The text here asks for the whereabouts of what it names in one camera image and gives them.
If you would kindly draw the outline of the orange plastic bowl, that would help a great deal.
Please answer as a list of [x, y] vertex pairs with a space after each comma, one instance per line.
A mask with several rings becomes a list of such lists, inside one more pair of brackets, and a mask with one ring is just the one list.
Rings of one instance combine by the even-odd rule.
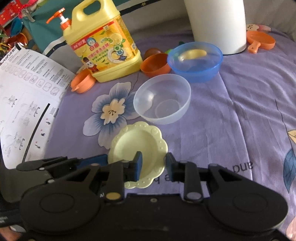
[[140, 70], [149, 78], [168, 74], [171, 71], [171, 68], [167, 63], [167, 58], [168, 55], [166, 53], [149, 56], [143, 61], [143, 63], [141, 63]]

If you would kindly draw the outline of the clear plastic bowl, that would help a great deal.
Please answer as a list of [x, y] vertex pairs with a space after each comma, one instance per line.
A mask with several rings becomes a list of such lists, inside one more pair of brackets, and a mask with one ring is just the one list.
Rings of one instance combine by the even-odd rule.
[[143, 83], [133, 99], [135, 111], [155, 125], [168, 125], [181, 119], [191, 102], [191, 85], [180, 75], [162, 74]]

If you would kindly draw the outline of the white instruction sheet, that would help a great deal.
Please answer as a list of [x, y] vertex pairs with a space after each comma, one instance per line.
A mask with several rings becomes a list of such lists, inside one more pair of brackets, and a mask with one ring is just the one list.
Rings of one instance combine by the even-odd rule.
[[53, 121], [74, 73], [15, 45], [1, 60], [1, 151], [14, 169], [45, 155]]

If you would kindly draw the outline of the yellow dish soap jug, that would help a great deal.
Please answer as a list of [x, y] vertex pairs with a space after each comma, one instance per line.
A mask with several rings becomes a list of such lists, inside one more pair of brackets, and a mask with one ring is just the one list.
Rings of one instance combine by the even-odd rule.
[[86, 14], [94, 1], [75, 6], [72, 17], [56, 11], [46, 22], [60, 19], [66, 43], [100, 83], [128, 76], [140, 70], [142, 57], [113, 1], [99, 1], [99, 9]]

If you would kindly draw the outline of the brown toy egg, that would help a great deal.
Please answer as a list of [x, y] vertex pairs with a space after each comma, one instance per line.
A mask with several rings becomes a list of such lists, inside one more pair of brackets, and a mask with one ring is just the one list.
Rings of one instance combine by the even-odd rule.
[[162, 51], [158, 48], [150, 48], [148, 49], [145, 54], [144, 54], [144, 60], [147, 59], [148, 57], [155, 55], [155, 54], [159, 54], [162, 53]]

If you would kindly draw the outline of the pale yellow scalloped plate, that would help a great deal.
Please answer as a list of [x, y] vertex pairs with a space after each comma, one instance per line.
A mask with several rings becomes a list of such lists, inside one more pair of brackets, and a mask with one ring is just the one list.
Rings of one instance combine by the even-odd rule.
[[108, 163], [131, 161], [136, 152], [142, 153], [142, 169], [137, 182], [125, 182], [125, 188], [147, 188], [165, 169], [168, 145], [156, 126], [144, 121], [127, 125], [113, 138], [108, 153]]

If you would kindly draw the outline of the orange toy frying pan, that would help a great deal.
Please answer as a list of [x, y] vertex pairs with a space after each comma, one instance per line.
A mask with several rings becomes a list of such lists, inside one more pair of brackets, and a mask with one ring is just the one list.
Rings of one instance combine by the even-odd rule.
[[273, 37], [259, 31], [247, 31], [246, 39], [249, 43], [247, 50], [252, 54], [256, 54], [259, 48], [271, 50], [276, 44], [276, 40]]

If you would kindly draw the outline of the small orange toy pot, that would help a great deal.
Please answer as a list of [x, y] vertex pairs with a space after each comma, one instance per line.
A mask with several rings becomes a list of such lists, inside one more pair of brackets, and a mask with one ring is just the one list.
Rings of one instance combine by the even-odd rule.
[[72, 92], [81, 94], [90, 90], [95, 83], [96, 79], [91, 75], [90, 71], [88, 69], [84, 69], [71, 81], [70, 87]]

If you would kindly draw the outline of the purple floral tablecloth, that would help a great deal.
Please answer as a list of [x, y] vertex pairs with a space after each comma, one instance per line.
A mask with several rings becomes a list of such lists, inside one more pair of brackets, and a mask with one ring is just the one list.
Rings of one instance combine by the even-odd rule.
[[[159, 129], [177, 160], [217, 163], [279, 192], [289, 205], [281, 231], [295, 240], [295, 42], [276, 29], [270, 35], [272, 50], [225, 56], [212, 80], [193, 83], [186, 114]], [[146, 80], [137, 72], [67, 91], [45, 157], [108, 153], [120, 129], [141, 120], [132, 100]]]

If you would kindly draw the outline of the white cylindrical container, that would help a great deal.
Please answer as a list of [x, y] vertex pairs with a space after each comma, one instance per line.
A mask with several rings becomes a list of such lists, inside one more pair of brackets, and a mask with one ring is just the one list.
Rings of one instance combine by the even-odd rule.
[[246, 49], [243, 0], [186, 0], [194, 40], [217, 46], [223, 55]]

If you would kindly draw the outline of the yellow toy banana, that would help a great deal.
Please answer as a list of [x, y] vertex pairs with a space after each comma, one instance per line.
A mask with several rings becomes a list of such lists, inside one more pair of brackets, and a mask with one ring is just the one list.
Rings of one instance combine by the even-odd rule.
[[185, 61], [185, 60], [193, 60], [198, 59], [201, 57], [204, 57], [207, 55], [207, 52], [202, 49], [191, 49], [183, 52], [179, 57], [179, 61]]

